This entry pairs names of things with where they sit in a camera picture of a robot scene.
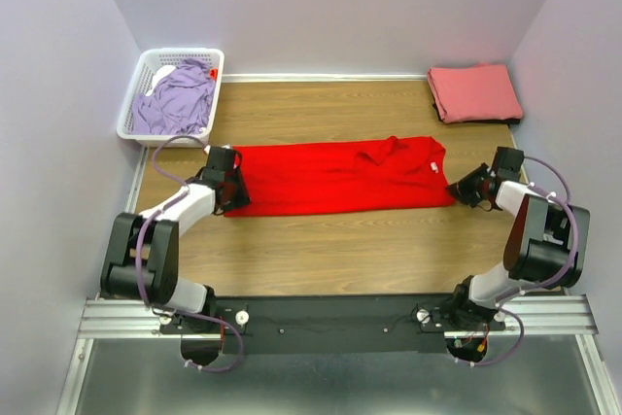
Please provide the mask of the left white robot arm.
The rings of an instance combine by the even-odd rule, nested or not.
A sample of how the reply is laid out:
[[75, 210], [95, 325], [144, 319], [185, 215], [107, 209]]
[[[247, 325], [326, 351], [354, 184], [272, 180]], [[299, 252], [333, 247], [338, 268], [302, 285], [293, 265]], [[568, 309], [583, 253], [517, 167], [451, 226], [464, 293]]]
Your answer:
[[181, 315], [195, 332], [216, 321], [212, 288], [179, 275], [179, 243], [194, 224], [250, 204], [242, 171], [203, 168], [173, 196], [114, 222], [100, 276], [105, 297], [140, 300], [168, 316]]

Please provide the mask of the red t shirt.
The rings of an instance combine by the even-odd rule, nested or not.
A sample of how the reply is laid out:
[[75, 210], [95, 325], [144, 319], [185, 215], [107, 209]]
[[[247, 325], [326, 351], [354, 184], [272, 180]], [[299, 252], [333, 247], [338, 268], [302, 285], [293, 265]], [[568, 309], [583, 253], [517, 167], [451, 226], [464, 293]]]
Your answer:
[[430, 136], [245, 146], [249, 205], [235, 217], [308, 216], [448, 207], [445, 148]]

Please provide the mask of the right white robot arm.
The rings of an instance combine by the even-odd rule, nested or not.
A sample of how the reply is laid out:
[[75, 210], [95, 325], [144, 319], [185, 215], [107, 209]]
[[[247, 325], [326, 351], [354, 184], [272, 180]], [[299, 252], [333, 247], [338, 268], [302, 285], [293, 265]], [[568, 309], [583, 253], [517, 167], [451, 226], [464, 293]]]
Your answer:
[[511, 299], [574, 286], [581, 276], [590, 213], [552, 191], [521, 181], [522, 164], [481, 164], [446, 187], [471, 208], [486, 201], [513, 217], [501, 261], [458, 284], [442, 317], [456, 329], [491, 323]]

